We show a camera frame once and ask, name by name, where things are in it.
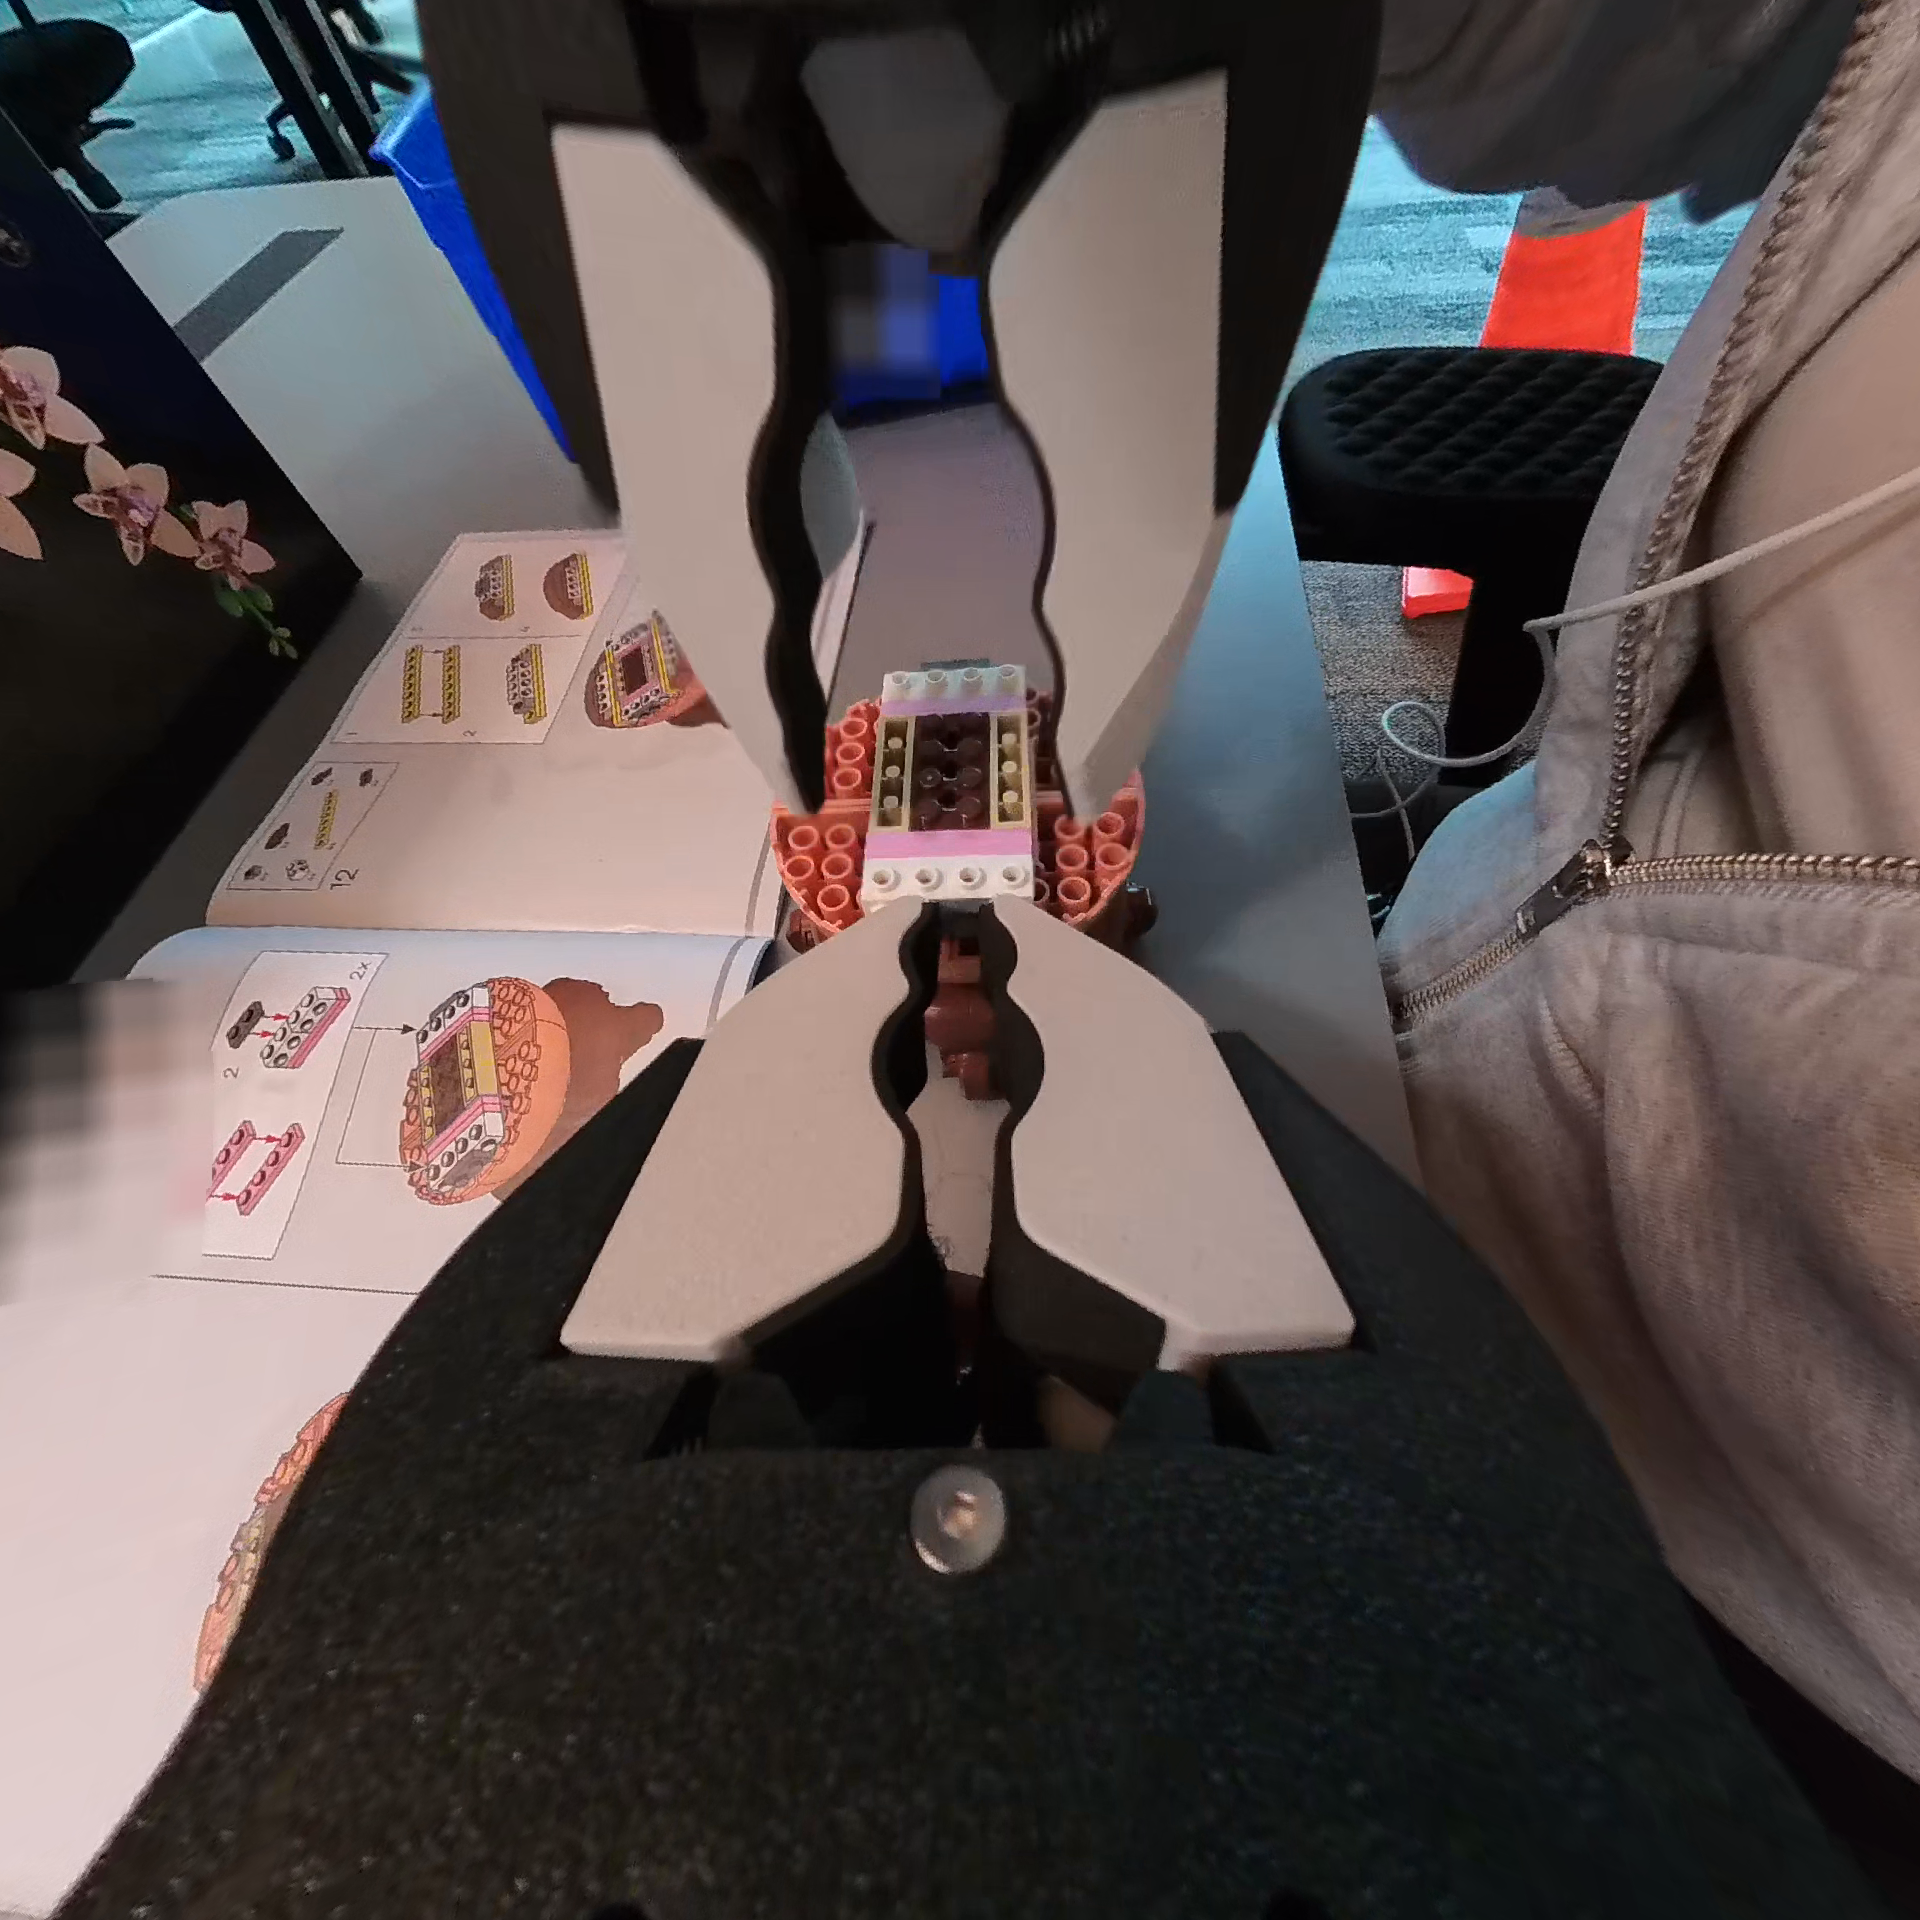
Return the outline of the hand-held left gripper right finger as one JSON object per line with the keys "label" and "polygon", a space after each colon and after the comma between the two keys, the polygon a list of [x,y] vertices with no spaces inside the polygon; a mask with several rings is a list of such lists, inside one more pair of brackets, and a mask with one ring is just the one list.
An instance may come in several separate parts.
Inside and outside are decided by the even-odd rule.
{"label": "hand-held left gripper right finger", "polygon": [[993,907],[993,1305],[1036,1363],[1344,1348],[1353,1309],[1206,1022],[1028,901]]}

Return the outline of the person's right forearm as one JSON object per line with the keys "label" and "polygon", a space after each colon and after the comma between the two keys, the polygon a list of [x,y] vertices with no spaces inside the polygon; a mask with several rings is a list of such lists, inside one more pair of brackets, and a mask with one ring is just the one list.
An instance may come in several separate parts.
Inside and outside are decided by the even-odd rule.
{"label": "person's right forearm", "polygon": [[1388,3],[1377,118],[1411,169],[1572,206],[1753,200],[1834,77],[1858,3]]}

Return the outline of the round orange lego pot build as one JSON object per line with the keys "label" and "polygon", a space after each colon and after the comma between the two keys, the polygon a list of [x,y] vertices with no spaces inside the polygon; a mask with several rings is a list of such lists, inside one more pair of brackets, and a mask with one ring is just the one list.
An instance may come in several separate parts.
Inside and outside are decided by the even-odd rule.
{"label": "round orange lego pot build", "polygon": [[[1152,929],[1158,910],[1136,877],[1146,788],[1130,774],[1102,811],[1074,813],[1053,740],[1053,701],[1032,688],[1037,774],[1037,864],[1052,879],[1053,918],[1128,948]],[[825,734],[825,805],[813,813],[776,806],[772,853],[793,905],[789,936],[800,950],[861,918],[857,888],[874,803],[874,725],[880,697],[853,703]],[[995,713],[916,718],[918,803],[915,831],[995,831]]]}

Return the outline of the dark building set box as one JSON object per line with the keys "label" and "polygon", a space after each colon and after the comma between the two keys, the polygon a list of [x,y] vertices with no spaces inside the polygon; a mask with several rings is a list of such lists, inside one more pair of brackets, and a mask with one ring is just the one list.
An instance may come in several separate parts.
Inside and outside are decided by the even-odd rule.
{"label": "dark building set box", "polygon": [[362,574],[32,155],[3,280],[11,989],[78,966]]}

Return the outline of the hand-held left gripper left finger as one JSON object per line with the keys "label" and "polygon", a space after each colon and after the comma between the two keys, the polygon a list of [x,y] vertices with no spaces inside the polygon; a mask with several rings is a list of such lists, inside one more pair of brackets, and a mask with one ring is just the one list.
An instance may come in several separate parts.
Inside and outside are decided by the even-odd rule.
{"label": "hand-held left gripper left finger", "polygon": [[571,1352],[740,1360],[923,1222],[923,910],[878,910],[710,1031],[564,1324]]}

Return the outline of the grey desk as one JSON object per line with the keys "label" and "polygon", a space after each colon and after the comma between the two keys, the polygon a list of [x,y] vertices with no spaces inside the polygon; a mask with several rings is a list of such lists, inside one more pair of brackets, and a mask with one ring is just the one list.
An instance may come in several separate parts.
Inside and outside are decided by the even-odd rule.
{"label": "grey desk", "polygon": [[[203,918],[214,879],[346,703],[460,533],[598,524],[505,356],[393,183],[186,196],[113,239],[171,319],[269,239],[336,229],[203,361],[363,568],[363,582],[124,912],[76,965],[107,979]],[[835,693],[890,637],[957,656],[969,624],[1040,664],[1040,483],[993,406],[859,428],[874,534]],[[1240,1029],[1412,1183],[1422,1180],[1363,897],[1281,461],[1264,448],[1166,721],[1142,766],[1142,960]]]}

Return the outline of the open building instruction booklet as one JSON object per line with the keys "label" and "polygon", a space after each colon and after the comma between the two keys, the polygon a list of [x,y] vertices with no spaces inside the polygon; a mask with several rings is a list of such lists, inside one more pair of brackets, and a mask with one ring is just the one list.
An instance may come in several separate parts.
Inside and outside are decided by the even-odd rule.
{"label": "open building instruction booklet", "polygon": [[610,534],[469,534],[201,927],[4,1043],[4,1915],[217,1668],[410,1300],[777,927],[770,803]]}

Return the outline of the black office chair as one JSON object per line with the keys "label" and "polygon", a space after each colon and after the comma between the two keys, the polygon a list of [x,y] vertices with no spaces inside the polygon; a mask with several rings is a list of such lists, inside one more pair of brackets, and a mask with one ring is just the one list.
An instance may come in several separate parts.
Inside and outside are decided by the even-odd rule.
{"label": "black office chair", "polygon": [[36,21],[25,3],[4,3],[3,109],[34,155],[67,174],[94,212],[121,224],[121,191],[86,155],[86,147],[133,121],[107,116],[113,97],[133,77],[131,41],[106,23],[84,19]]}

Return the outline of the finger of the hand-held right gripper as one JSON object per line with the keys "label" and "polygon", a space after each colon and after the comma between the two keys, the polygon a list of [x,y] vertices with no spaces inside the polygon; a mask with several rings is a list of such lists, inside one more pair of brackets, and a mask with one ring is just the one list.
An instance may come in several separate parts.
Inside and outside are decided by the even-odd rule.
{"label": "finger of the hand-held right gripper", "polygon": [[1073,797],[1112,797],[1162,727],[1232,509],[1217,504],[1228,75],[1102,103],[988,273],[1002,395],[1046,485],[1040,609]]}
{"label": "finger of the hand-held right gripper", "polygon": [[754,519],[777,406],[777,289],[761,253],[653,135],[550,135],[619,524],[641,584],[742,743],[820,743],[813,657],[835,574],[835,425],[819,408],[770,497],[800,540],[782,568]]}

